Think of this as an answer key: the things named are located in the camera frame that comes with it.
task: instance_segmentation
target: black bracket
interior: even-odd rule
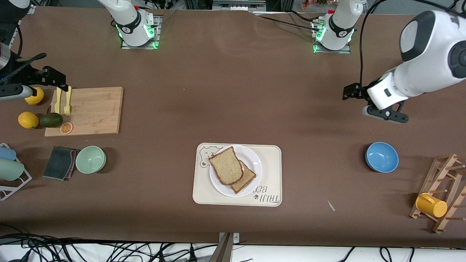
[[[66,75],[50,66],[45,66],[38,72],[43,78],[46,85],[52,85],[68,92],[68,85],[66,84]]]
[[[398,105],[398,108],[396,110],[393,109],[394,105]],[[379,110],[375,105],[371,104],[367,107],[367,114],[374,116],[374,117],[383,118],[384,120],[387,120],[387,121],[390,120],[390,121],[405,124],[406,122],[408,122],[409,117],[408,115],[400,112],[403,105],[404,105],[404,101],[401,101],[383,110]]]
[[[347,85],[343,88],[343,100],[356,98],[356,99],[364,99],[367,101],[367,108],[364,113],[367,113],[369,116],[379,117],[387,121],[394,121],[398,123],[406,123],[409,120],[408,115],[401,113],[401,109],[404,105],[404,101],[398,102],[393,104],[385,109],[378,109],[374,103],[372,102],[369,94],[367,93],[367,89],[374,86],[378,83],[378,79],[371,82],[368,86],[362,87],[360,83],[353,83],[351,85]],[[398,108],[396,110],[393,109],[393,106],[397,105]]]

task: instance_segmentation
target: wooden cutting board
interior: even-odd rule
[[[57,91],[52,98],[52,110],[55,111]],[[123,87],[101,87],[73,89],[71,93],[71,115],[65,116],[66,92],[62,92],[60,113],[63,122],[71,122],[73,131],[64,135],[60,128],[46,128],[46,137],[79,136],[95,134],[117,134],[120,129]]]

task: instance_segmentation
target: yellow mug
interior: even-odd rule
[[[435,217],[445,215],[448,206],[445,201],[435,198],[428,193],[422,193],[416,199],[416,208]]]

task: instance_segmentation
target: yellow knife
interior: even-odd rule
[[[60,114],[60,102],[62,101],[62,90],[57,87],[57,102],[55,103],[55,113]]]

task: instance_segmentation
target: tray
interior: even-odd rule
[[[217,191],[209,177],[209,159],[212,153],[232,144],[202,143],[196,150],[196,167],[192,199],[198,204],[277,207],[281,204],[281,150],[275,145],[243,145],[252,149],[262,162],[260,184],[244,197],[227,197]]]

